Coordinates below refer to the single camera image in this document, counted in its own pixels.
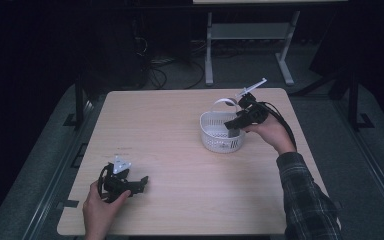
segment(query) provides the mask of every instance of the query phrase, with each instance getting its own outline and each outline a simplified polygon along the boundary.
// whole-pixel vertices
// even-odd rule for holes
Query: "wooden table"
[[[130,181],[149,176],[143,194],[129,198],[110,230],[117,235],[282,234],[283,191],[277,153],[248,133],[241,149],[213,153],[201,142],[199,118],[240,89],[127,91],[108,94],[69,200],[58,224],[62,235],[83,235],[82,203],[102,168],[119,154],[132,163]],[[299,152],[326,193],[286,92],[255,89],[290,124]],[[215,110],[233,111],[217,104]]]

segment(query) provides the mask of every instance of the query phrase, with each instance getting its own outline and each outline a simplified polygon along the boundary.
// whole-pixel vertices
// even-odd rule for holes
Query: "white basket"
[[[225,122],[236,118],[235,112],[213,111],[214,106],[220,102],[233,104],[238,111],[237,104],[228,98],[217,100],[211,107],[211,111],[201,115],[201,140],[204,146],[216,153],[231,153],[242,147],[245,132],[240,130],[239,136],[228,137],[229,130],[224,125]]]

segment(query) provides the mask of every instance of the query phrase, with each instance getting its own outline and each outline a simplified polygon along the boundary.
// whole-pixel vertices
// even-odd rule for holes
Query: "table leg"
[[[212,86],[213,81],[213,64],[211,62],[211,20],[212,13],[208,13],[208,23],[207,23],[207,52],[205,56],[205,84],[207,86]]]
[[[292,16],[292,20],[289,24],[289,29],[287,36],[285,38],[285,45],[280,53],[276,53],[276,60],[279,64],[280,71],[282,72],[283,78],[285,79],[286,85],[294,85],[294,80],[292,79],[291,73],[289,72],[288,66],[286,65],[285,59],[291,45],[292,37],[294,36],[296,24],[298,22],[300,11],[296,11]]]

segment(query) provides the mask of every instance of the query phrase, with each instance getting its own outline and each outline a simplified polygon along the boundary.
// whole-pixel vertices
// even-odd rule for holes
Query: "person's right hand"
[[[114,202],[102,201],[98,193],[98,181],[90,185],[90,191],[86,201],[83,203],[83,219],[85,224],[85,239],[101,240],[110,229],[112,222],[130,196],[130,190],[123,192]]]
[[[242,130],[258,133],[264,141],[274,147],[279,155],[286,152],[296,152],[294,144],[289,138],[285,128],[271,114],[268,115],[263,123],[252,124]]]

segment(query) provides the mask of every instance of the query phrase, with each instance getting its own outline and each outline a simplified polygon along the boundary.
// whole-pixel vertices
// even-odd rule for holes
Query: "plaid shirt sleeve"
[[[299,153],[277,159],[284,192],[286,239],[342,239],[337,209],[314,182]]]

